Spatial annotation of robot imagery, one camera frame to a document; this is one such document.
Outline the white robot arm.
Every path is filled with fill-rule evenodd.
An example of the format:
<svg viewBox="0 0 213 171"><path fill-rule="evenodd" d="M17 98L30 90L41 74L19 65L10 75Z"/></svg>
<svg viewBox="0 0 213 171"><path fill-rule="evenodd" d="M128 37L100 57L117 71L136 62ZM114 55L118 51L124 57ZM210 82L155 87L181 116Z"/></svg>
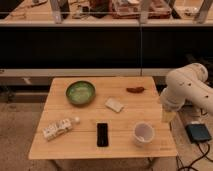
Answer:
<svg viewBox="0 0 213 171"><path fill-rule="evenodd" d="M208 71L200 63L171 70L166 75L166 87L159 97L162 121L171 122L186 100L213 115L213 88L205 84L207 79Z"/></svg>

